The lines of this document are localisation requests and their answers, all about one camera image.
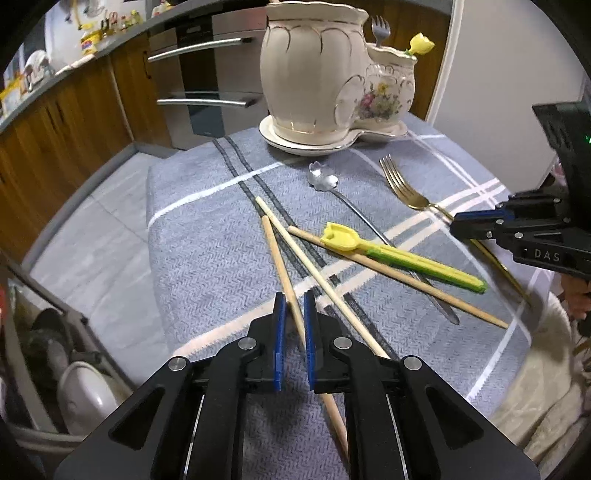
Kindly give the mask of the yellow green tulip utensil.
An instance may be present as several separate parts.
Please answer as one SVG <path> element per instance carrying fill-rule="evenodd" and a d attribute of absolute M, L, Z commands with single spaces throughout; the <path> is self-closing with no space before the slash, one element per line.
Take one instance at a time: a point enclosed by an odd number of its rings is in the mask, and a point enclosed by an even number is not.
<path fill-rule="evenodd" d="M 356 230 L 345 225 L 328 222 L 321 241 L 325 246 L 340 252 L 362 252 L 383 264 L 428 275 L 479 294 L 487 289 L 487 284 L 474 275 L 390 245 L 365 240 L 360 238 Z"/>

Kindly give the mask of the stainless steel oven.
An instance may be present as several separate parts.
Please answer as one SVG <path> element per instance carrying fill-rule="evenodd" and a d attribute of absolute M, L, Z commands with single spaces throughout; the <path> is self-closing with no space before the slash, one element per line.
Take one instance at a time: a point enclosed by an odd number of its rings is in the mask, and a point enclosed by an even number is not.
<path fill-rule="evenodd" d="M 264 33 L 262 2 L 225 2 L 148 34 L 147 66 L 173 148 L 256 127 L 269 114 L 259 75 Z"/>

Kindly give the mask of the yellow oil bottle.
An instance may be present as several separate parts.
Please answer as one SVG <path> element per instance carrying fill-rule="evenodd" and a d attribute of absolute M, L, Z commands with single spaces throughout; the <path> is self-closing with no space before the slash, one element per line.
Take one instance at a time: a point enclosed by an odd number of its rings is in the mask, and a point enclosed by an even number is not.
<path fill-rule="evenodd" d="M 102 40 L 102 33 L 100 30 L 85 31 L 80 39 L 80 47 L 82 54 L 93 55 L 98 51 L 98 45 Z"/>

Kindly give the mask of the white pot lid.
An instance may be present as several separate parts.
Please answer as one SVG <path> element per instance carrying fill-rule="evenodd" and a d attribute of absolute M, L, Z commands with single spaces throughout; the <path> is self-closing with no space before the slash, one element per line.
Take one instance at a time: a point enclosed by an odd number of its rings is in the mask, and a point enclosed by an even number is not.
<path fill-rule="evenodd" d="M 58 381 L 58 406 L 71 435 L 91 433 L 123 400 L 116 383 L 86 362 L 70 364 Z"/>

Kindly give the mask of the cream ceramic utensil holder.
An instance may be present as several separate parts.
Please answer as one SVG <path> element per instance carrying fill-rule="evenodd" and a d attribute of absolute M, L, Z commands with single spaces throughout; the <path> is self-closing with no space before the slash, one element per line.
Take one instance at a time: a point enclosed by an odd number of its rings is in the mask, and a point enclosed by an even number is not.
<path fill-rule="evenodd" d="M 361 137 L 390 141 L 415 96 L 417 58 L 369 43 L 369 14 L 345 4 L 284 1 L 266 5 L 260 79 L 269 114 L 267 143 L 295 155 L 345 150 Z"/>

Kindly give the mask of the metal storage rack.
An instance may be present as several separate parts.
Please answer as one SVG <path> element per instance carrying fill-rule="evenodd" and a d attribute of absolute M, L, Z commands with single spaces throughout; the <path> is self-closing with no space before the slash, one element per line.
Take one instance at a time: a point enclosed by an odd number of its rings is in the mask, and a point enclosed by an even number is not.
<path fill-rule="evenodd" d="M 133 383 L 94 337 L 87 318 L 3 257 L 1 418 L 26 452 L 61 461 L 85 439 L 67 431 L 57 401 L 58 381 L 77 361 L 110 377 L 124 400 L 133 393 Z"/>

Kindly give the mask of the wooden kitchen cabinets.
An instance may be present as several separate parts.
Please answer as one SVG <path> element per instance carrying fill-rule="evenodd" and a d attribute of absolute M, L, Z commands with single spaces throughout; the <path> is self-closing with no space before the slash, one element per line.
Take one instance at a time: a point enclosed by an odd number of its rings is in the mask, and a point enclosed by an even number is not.
<path fill-rule="evenodd" d="M 148 34 L 225 2 L 242 9 L 261 1 L 183 2 L 117 36 L 95 59 L 45 84 L 10 116 L 1 129 L 5 254 L 22 261 L 44 249 L 66 207 L 109 175 L 117 159 L 173 148 L 147 66 Z"/>

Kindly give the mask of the silver flower spoon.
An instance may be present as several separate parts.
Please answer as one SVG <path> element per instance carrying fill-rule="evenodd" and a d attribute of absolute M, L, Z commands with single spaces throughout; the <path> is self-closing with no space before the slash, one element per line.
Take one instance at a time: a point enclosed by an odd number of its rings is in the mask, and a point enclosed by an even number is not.
<path fill-rule="evenodd" d="M 372 230 L 378 236 L 384 245 L 394 247 L 394 243 L 392 243 L 372 221 L 363 215 L 363 213 L 358 208 L 356 208 L 352 201 L 349 201 L 349 199 L 346 198 L 344 194 L 339 192 L 339 179 L 337 176 L 335 176 L 335 172 L 332 170 L 332 168 L 326 167 L 318 161 L 312 162 L 310 165 L 308 165 L 307 179 L 308 184 L 310 184 L 311 187 L 314 187 L 315 190 L 329 192 L 332 193 L 332 195 L 335 195 L 336 198 L 348 206 L 349 209 L 351 209 L 353 213 L 355 213 L 356 216 L 358 216 L 363 221 L 363 223 L 365 223 L 370 228 L 370 230 Z M 429 299 L 450 323 L 456 326 L 460 324 L 458 315 L 449 304 L 433 296 L 429 296 Z"/>

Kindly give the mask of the gold metal fork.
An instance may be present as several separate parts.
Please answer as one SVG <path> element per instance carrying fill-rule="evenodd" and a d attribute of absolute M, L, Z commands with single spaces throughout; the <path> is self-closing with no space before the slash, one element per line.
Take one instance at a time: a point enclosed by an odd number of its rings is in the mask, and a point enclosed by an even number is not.
<path fill-rule="evenodd" d="M 454 220 L 454 217 L 446 209 L 437 203 L 431 202 L 427 197 L 410 185 L 402 175 L 400 168 L 396 162 L 394 162 L 391 155 L 386 155 L 381 158 L 379 164 L 394 194 L 409 208 L 417 211 L 435 209 L 448 220 L 448 223 L 451 223 Z M 480 240 L 471 240 L 471 243 L 502 273 L 513 289 L 529 305 L 532 305 L 529 294 L 513 276 L 510 270 L 497 258 L 492 250 Z"/>

